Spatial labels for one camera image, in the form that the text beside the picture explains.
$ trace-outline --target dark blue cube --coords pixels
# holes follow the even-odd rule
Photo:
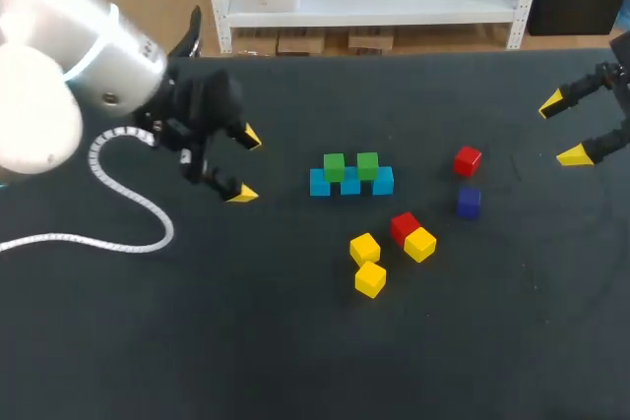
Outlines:
[[[465,187],[460,189],[457,200],[457,215],[469,220],[477,220],[481,214],[481,191]]]

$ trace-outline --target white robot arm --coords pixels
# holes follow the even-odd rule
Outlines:
[[[261,143],[240,119],[239,88],[227,73],[179,74],[182,61],[198,61],[190,58],[200,53],[200,27],[197,8],[190,30],[166,55],[105,0],[0,0],[0,183],[72,155],[82,135],[81,103],[131,115],[159,146],[181,153],[190,182],[209,185],[225,201],[254,198],[205,161],[219,130],[249,150]],[[195,102],[178,103],[180,97]]]

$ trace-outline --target green cube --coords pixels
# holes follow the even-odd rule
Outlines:
[[[324,180],[343,182],[346,176],[346,160],[342,153],[324,154]]]
[[[375,181],[378,177],[378,152],[360,152],[356,155],[359,181]]]

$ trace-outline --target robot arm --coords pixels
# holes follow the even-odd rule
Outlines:
[[[630,144],[630,32],[619,36],[610,46],[618,64],[598,65],[594,75],[562,86],[539,110],[543,118],[551,118],[576,106],[582,98],[600,88],[607,88],[612,90],[623,111],[625,119],[619,129],[559,154],[558,160],[563,166],[593,166]]]
[[[0,182],[49,170],[76,149],[77,101],[129,115],[159,146],[180,153],[182,173],[225,201],[257,197],[211,169],[216,132],[249,150],[261,145],[241,120],[238,85],[224,71],[182,78],[170,60],[200,54],[201,11],[169,55],[104,0],[0,0]]]

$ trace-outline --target white cable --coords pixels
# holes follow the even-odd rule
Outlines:
[[[135,137],[146,145],[153,146],[155,143],[155,137],[145,130],[141,130],[136,127],[118,127],[112,130],[107,130],[101,134],[90,146],[90,152],[88,154],[88,163],[90,170],[96,176],[96,178],[102,182],[105,186],[117,192],[123,197],[141,205],[152,214],[154,214],[164,226],[164,237],[158,242],[152,245],[136,246],[136,245],[121,245],[119,243],[111,243],[108,241],[96,240],[94,238],[88,238],[86,236],[73,235],[68,233],[45,233],[41,235],[27,236],[24,238],[18,238],[17,240],[7,241],[0,243],[0,253],[3,251],[11,250],[19,246],[31,245],[33,243],[40,243],[45,241],[67,241],[69,243],[78,243],[80,245],[95,246],[97,248],[116,251],[119,253],[151,253],[153,251],[161,250],[168,243],[171,242],[175,235],[175,228],[173,222],[168,215],[160,209],[156,204],[149,199],[141,196],[140,194],[126,188],[122,184],[109,177],[105,171],[102,170],[99,162],[100,152],[102,147],[118,137]]]

